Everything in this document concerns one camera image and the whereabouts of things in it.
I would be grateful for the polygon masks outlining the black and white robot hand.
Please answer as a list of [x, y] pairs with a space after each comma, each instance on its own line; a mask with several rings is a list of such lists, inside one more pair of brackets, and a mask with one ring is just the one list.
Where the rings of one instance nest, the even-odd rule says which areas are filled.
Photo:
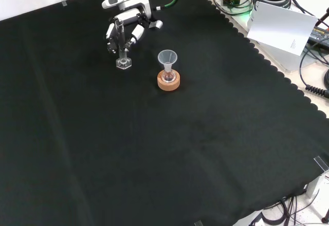
[[[104, 0], [103, 9], [118, 6], [122, 11], [110, 19], [110, 25], [105, 38], [107, 49], [111, 53], [119, 50], [128, 52], [131, 46], [136, 44], [146, 29], [161, 29], [163, 22], [152, 17], [149, 0]], [[131, 37], [125, 41], [119, 39], [119, 25], [127, 26], [136, 24]]]

